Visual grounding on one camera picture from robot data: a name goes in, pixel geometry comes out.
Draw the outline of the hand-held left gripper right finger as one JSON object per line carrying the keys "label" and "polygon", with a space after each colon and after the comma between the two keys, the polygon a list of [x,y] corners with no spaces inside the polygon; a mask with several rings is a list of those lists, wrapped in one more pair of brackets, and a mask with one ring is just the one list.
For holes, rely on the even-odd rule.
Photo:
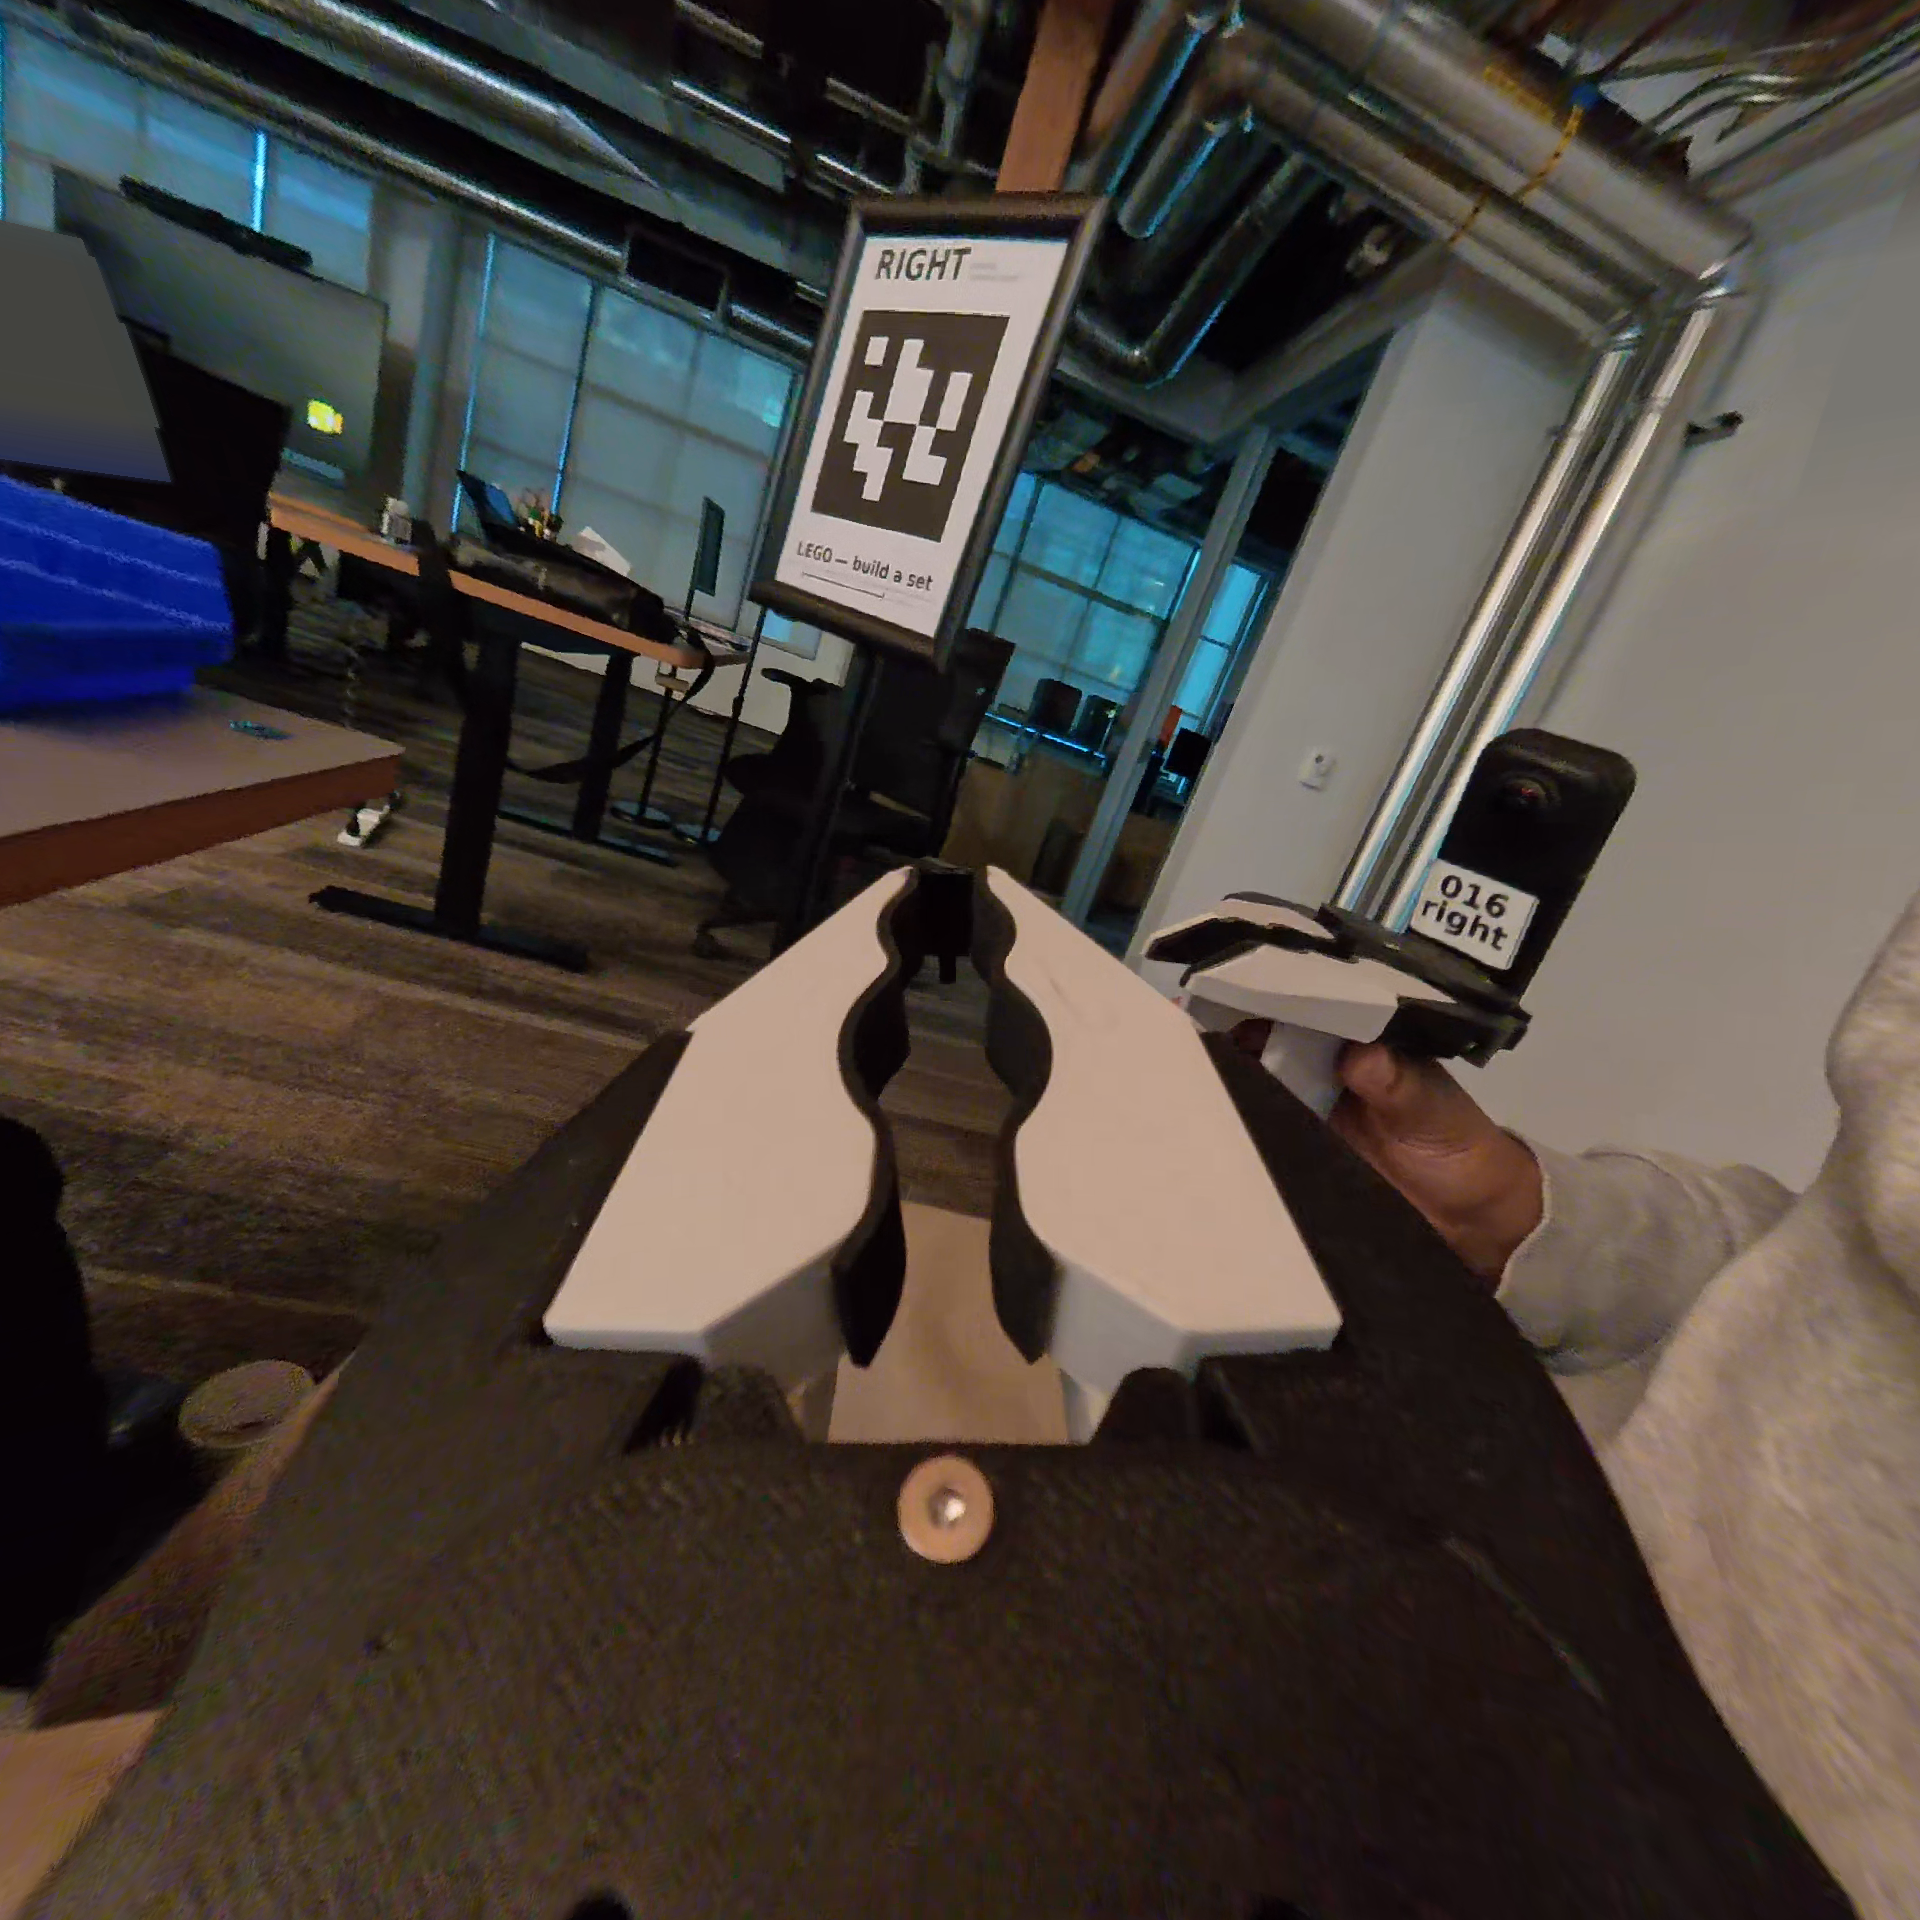
{"label": "hand-held left gripper right finger", "polygon": [[1342,1313],[1202,1032],[999,870],[977,879],[999,1138],[993,1297],[1086,1443],[1130,1377],[1324,1353]]}

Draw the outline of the grey display board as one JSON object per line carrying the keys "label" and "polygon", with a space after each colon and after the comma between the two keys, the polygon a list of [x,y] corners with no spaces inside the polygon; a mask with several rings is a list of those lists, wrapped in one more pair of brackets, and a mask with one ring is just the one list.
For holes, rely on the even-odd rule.
{"label": "grey display board", "polygon": [[369,470],[383,302],[318,276],[309,254],[214,208],[55,170],[55,230],[82,240],[117,315],[177,360],[291,410],[287,450]]}

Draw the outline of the person's beige trousers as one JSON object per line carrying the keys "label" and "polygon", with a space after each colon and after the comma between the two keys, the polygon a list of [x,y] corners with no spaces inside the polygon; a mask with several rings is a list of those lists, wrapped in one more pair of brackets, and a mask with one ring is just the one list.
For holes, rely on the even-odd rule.
{"label": "person's beige trousers", "polygon": [[[1059,1368],[1027,1362],[1002,1331],[983,1218],[902,1208],[895,1320],[866,1368],[789,1407],[837,1443],[1061,1443]],[[345,1368],[220,1476],[186,1519],[62,1635],[25,1720],[5,1730],[2,1916],[21,1916],[145,1759],[254,1521]]]}

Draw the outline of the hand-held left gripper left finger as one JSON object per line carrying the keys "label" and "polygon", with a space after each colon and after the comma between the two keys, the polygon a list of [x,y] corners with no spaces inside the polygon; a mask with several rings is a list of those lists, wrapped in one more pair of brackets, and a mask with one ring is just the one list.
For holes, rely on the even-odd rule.
{"label": "hand-held left gripper left finger", "polygon": [[916,890],[883,876],[693,1023],[545,1311],[555,1347],[757,1369],[820,1407],[873,1366],[905,1291],[881,1098]]}

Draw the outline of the black bag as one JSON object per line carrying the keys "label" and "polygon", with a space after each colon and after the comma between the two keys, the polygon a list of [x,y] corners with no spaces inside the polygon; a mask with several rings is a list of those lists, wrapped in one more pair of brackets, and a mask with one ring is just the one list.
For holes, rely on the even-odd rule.
{"label": "black bag", "polygon": [[669,640],[677,619],[659,593],[593,560],[572,558],[570,548],[545,544],[539,554],[497,552],[467,537],[447,547],[447,567],[468,579],[531,598],[553,608],[566,608],[602,625]]}

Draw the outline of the grey ceiling pipes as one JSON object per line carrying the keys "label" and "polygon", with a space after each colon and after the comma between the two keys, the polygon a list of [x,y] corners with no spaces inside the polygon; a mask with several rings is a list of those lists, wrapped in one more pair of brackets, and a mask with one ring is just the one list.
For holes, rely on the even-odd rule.
{"label": "grey ceiling pipes", "polygon": [[[886,183],[834,151],[797,147],[746,103],[677,71],[630,71],[611,103],[537,80],[532,52],[596,59],[546,30],[551,9],[506,9],[500,49],[441,36],[444,18],[403,6],[58,6],[74,32],[132,63],[262,106],[353,143],[318,87],[353,83],[451,135],[572,182],[647,218],[711,238],[817,295],[826,214],[884,196]],[[1534,87],[1516,57],[1451,15],[1418,6],[1179,6],[1122,44],[1118,103],[1068,178],[1110,200],[1110,231],[1205,188],[1205,134],[1246,128],[1423,238],[1418,254],[1285,336],[1281,362],[1307,383],[1316,352],[1343,363],[1380,340],[1449,257],[1597,352],[1652,367],[1699,336],[1717,367],[1758,290],[1750,231],[1679,177],[1589,134]]]}

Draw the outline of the person's right forearm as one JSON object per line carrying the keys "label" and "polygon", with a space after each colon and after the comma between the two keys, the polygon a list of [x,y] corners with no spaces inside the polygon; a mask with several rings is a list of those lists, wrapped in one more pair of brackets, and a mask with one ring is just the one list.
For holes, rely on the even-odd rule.
{"label": "person's right forearm", "polygon": [[1615,1148],[1530,1154],[1543,1212],[1505,1263],[1494,1297],[1558,1377],[1654,1353],[1722,1270],[1796,1206],[1795,1191],[1750,1167]]}

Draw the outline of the blue plastic bin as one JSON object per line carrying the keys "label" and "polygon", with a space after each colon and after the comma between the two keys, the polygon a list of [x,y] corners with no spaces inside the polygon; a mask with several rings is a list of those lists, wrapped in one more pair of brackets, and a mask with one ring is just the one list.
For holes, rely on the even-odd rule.
{"label": "blue plastic bin", "polygon": [[233,658],[212,544],[2,483],[2,716],[172,698]]}

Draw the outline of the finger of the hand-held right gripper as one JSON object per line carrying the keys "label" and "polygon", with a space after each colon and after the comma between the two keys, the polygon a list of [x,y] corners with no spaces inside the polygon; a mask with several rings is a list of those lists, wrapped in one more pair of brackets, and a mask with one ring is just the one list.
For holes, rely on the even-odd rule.
{"label": "finger of the hand-held right gripper", "polygon": [[1247,950],[1193,970],[1185,1008],[1196,1023],[1266,1019],[1337,1040],[1380,1040],[1406,1011],[1455,1016],[1460,1001],[1375,958]]}
{"label": "finger of the hand-held right gripper", "polygon": [[1231,896],[1161,929],[1142,958],[1181,979],[1327,979],[1337,937],[1307,908]]}

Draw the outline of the dark swivel office chair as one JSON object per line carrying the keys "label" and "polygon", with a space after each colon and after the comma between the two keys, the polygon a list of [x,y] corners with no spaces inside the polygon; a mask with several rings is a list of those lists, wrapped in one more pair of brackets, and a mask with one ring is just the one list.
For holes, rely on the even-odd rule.
{"label": "dark swivel office chair", "polygon": [[[1012,643],[963,631],[945,671],[890,657],[875,666],[823,850],[823,904],[849,874],[945,850],[977,734],[1012,657]],[[735,806],[708,850],[725,894],[693,931],[690,950],[700,958],[722,956],[717,935],[725,931],[786,922],[801,898],[827,776],[843,760],[854,718],[853,684],[833,686],[781,668],[773,682],[789,690],[781,734],[771,750],[730,758],[722,769]]]}

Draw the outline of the framed marker sign on stand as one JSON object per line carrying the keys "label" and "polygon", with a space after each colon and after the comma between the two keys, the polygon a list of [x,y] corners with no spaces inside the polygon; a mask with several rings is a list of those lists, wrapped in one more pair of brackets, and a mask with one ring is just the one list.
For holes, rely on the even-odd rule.
{"label": "framed marker sign on stand", "polygon": [[854,200],[750,600],[849,640],[849,721],[777,922],[826,896],[827,847],[884,660],[946,668],[1065,346],[1108,202]]}

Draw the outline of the person's right hand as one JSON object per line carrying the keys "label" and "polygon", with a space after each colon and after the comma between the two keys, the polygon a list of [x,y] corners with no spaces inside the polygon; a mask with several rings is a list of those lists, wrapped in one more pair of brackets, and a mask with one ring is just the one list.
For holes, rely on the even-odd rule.
{"label": "person's right hand", "polygon": [[1349,1042],[1335,1073],[1333,1131],[1497,1290],[1546,1218],[1534,1153],[1438,1063],[1383,1042]]}

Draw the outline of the silver wall conduit pipes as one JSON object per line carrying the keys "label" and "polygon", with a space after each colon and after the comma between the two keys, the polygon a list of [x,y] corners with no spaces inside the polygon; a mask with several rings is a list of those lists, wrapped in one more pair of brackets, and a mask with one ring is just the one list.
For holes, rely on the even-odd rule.
{"label": "silver wall conduit pipes", "polygon": [[1740,351],[1764,284],[1748,225],[1706,273],[1633,304],[1574,385],[1447,666],[1339,876],[1335,904],[1407,922],[1476,758],[1571,657],[1660,507],[1691,410]]}

